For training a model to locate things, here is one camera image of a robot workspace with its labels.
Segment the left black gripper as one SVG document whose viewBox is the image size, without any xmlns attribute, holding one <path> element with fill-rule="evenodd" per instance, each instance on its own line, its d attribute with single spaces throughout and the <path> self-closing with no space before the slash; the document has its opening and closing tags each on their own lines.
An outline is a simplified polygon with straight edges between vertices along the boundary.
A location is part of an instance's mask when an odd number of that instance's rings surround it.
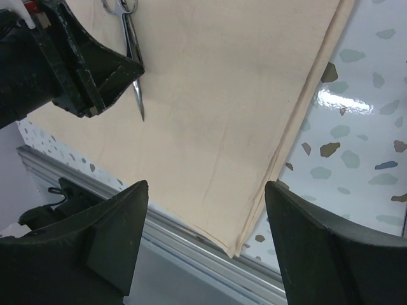
<svg viewBox="0 0 407 305">
<path fill-rule="evenodd" d="M 94 39 L 65 1 L 36 1 L 50 25 L 51 67 L 61 87 L 53 104 L 79 118 L 110 108 L 144 67 Z"/>
</svg>

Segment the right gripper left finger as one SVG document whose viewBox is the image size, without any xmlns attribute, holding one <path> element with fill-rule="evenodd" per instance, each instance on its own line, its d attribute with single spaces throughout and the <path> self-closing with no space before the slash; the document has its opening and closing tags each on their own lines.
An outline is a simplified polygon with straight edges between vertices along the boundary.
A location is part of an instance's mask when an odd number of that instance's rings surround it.
<svg viewBox="0 0 407 305">
<path fill-rule="evenodd" d="M 57 223 L 1 238 L 1 303 L 122 304 L 147 209 L 142 180 Z"/>
</svg>

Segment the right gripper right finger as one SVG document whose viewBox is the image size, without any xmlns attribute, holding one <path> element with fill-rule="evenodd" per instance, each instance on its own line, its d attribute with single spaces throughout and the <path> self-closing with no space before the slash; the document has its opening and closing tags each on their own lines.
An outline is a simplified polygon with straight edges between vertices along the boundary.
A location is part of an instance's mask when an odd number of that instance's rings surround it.
<svg viewBox="0 0 407 305">
<path fill-rule="evenodd" d="M 406 239 L 356 224 L 276 182 L 266 211 L 289 304 L 406 304 Z"/>
</svg>

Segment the steel surgical scissors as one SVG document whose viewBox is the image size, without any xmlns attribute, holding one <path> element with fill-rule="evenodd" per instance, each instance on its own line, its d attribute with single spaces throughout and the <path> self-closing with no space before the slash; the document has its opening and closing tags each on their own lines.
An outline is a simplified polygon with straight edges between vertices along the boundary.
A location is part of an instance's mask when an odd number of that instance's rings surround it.
<svg viewBox="0 0 407 305">
<path fill-rule="evenodd" d="M 114 8 L 110 8 L 107 1 L 101 1 L 103 8 L 110 14 L 116 15 L 121 20 L 121 28 L 123 31 L 123 36 L 125 38 L 125 46 L 127 51 L 127 57 L 132 59 L 133 61 L 137 62 L 138 64 L 144 67 L 144 62 L 142 60 L 141 50 L 139 47 L 137 34 L 135 32 L 134 23 L 132 21 L 132 14 L 137 10 L 138 1 L 132 1 L 133 5 L 132 8 L 128 7 L 126 1 L 115 1 Z M 132 83 L 135 99 L 137 102 L 137 106 L 141 115 L 142 121 L 145 120 L 145 112 L 144 112 L 144 104 L 142 100 L 142 90 L 141 90 L 141 83 L 140 79 L 137 78 Z"/>
</svg>

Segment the beige cloth drape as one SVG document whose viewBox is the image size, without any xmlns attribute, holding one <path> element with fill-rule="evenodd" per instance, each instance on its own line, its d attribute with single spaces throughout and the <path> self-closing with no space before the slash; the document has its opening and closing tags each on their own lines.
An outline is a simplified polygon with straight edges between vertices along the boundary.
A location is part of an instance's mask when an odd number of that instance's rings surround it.
<svg viewBox="0 0 407 305">
<path fill-rule="evenodd" d="M 29 121 L 239 255 L 278 177 L 352 1 L 140 1 L 145 115 L 46 104 Z"/>
</svg>

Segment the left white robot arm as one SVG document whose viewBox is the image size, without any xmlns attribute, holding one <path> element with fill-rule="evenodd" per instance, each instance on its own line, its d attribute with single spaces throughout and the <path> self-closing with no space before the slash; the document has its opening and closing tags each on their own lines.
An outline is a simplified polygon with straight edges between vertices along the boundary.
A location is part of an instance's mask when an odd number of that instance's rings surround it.
<svg viewBox="0 0 407 305">
<path fill-rule="evenodd" d="M 1 5 L 1 127 L 52 102 L 91 118 L 144 74 L 137 45 L 122 55 L 94 39 L 65 1 L 22 1 L 35 27 Z"/>
</svg>

